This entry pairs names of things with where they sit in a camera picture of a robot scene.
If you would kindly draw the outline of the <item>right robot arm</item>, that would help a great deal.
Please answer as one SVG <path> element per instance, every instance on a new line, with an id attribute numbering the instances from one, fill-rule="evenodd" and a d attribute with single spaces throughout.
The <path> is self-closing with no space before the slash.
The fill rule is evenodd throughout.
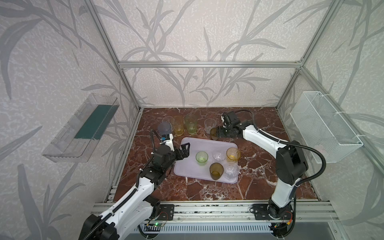
<path id="1" fill-rule="evenodd" d="M 241 121 L 237 113 L 249 110 L 238 110 L 223 113 L 222 125 L 217 127 L 218 138 L 242 138 L 267 151 L 276 159 L 276 175 L 278 182 L 274 193 L 269 199 L 268 214 L 273 219 L 279 219 L 289 209 L 291 202 L 295 199 L 297 188 L 305 182 L 314 180 L 321 176 L 327 166 L 324 155 L 318 150 L 301 145 L 297 141 L 285 141 L 277 138 L 256 125 L 254 114 L 252 121 Z M 303 178 L 309 169 L 304 150 L 317 155 L 321 160 L 320 170 Z"/>

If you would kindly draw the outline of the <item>brown textured cup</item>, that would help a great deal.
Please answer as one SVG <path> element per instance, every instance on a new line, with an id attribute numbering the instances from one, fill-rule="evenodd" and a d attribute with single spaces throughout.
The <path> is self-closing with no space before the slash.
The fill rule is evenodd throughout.
<path id="1" fill-rule="evenodd" d="M 217 141 L 219 139 L 217 135 L 217 128 L 212 128 L 210 131 L 211 140 Z"/>
<path id="2" fill-rule="evenodd" d="M 224 167 L 220 163 L 211 164 L 209 170 L 210 176 L 214 181 L 219 180 L 224 173 Z"/>

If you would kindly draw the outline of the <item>small green cup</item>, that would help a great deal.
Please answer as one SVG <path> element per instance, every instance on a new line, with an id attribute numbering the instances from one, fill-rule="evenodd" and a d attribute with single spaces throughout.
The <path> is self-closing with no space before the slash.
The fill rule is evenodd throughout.
<path id="1" fill-rule="evenodd" d="M 196 161 L 200 166 L 204 166 L 208 162 L 208 159 L 209 155 L 204 151 L 200 151 L 196 154 Z"/>

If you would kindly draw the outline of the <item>small yellow cup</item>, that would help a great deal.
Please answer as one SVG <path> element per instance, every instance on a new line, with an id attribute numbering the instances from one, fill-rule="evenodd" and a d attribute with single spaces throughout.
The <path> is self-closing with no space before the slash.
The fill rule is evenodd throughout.
<path id="1" fill-rule="evenodd" d="M 236 163 L 241 158 L 241 152 L 240 152 L 240 150 L 238 148 L 229 148 L 229 149 L 227 149 L 226 155 L 227 155 L 227 161 L 230 162 L 230 163 L 231 162 Z"/>

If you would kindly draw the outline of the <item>small clear faceted glass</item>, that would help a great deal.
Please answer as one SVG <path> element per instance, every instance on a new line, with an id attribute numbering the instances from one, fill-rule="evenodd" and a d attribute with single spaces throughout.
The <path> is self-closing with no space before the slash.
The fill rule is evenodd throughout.
<path id="1" fill-rule="evenodd" d="M 228 180 L 231 180 L 232 182 L 238 178 L 238 175 L 240 173 L 240 169 L 237 163 L 228 163 L 225 166 L 225 176 Z"/>

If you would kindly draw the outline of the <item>clear faceted cup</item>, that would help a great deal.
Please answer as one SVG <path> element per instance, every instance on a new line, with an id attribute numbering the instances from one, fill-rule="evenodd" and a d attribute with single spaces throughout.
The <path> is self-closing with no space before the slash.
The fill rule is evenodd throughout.
<path id="1" fill-rule="evenodd" d="M 207 118 L 205 119 L 204 125 L 205 125 L 205 132 L 207 134 L 210 134 L 211 130 L 216 127 L 217 121 L 212 118 Z"/>

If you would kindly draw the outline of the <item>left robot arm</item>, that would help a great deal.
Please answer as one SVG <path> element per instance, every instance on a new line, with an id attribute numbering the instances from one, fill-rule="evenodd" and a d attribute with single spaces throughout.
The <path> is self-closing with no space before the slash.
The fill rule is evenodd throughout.
<path id="1" fill-rule="evenodd" d="M 135 184 L 106 211 L 85 220 L 81 240 L 124 240 L 143 221 L 160 215 L 160 200 L 151 195 L 174 163 L 189 157 L 191 145 L 186 143 L 175 148 L 172 134 L 159 136 L 150 131 L 152 144 L 155 137 L 160 145 L 152 146 L 151 157 L 139 170 Z"/>

